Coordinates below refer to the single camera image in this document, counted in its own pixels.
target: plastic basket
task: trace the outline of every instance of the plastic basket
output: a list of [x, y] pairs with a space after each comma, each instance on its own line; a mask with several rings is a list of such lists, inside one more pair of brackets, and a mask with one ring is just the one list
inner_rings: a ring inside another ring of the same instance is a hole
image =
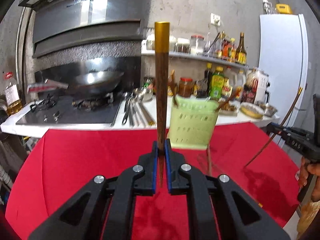
[[177, 97], [179, 107], [172, 104], [168, 138], [172, 148], [205, 150], [210, 142], [219, 112], [213, 100]]

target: green bottle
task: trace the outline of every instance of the green bottle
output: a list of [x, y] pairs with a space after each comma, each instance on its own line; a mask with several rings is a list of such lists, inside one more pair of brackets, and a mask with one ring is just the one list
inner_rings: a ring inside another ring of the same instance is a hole
[[212, 75], [211, 79], [211, 91], [210, 96], [214, 99], [221, 97], [221, 91], [224, 84], [223, 67], [217, 67], [216, 71]]

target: white refrigerator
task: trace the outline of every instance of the white refrigerator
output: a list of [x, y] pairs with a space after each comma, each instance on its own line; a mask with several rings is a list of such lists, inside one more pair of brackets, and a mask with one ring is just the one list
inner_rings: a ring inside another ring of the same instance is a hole
[[[306, 90], [308, 37], [304, 17], [299, 15], [260, 15], [261, 44], [259, 69], [269, 75], [270, 104], [278, 109], [280, 121], [288, 112], [299, 87], [300, 98], [285, 126], [300, 127], [297, 117], [306, 114], [311, 98]], [[284, 142], [275, 138], [280, 147]]]

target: red tablecloth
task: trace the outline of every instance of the red tablecloth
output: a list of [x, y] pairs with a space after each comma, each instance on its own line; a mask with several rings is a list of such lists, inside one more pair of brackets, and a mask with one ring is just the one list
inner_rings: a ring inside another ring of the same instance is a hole
[[[13, 185], [6, 218], [21, 237], [29, 234], [95, 175], [113, 177], [151, 151], [156, 130], [49, 130], [37, 143]], [[247, 169], [244, 164], [268, 137], [254, 124], [217, 126], [211, 139], [213, 173], [228, 174], [276, 222], [284, 226], [298, 206], [296, 165], [277, 145]], [[206, 151], [177, 150], [206, 172]], [[188, 239], [185, 196], [157, 187], [153, 197], [137, 197], [132, 239]]]

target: black stovetop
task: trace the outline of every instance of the black stovetop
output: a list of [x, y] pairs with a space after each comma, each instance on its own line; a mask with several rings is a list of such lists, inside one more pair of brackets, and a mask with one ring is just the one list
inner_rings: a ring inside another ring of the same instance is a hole
[[[60, 96], [57, 103], [50, 109], [29, 111], [16, 124], [24, 125], [61, 125], [61, 124], [110, 124], [114, 125], [121, 104], [121, 96], [115, 96], [113, 103], [99, 106], [93, 110], [79, 109], [72, 105], [73, 98]], [[55, 120], [57, 111], [60, 117]]]

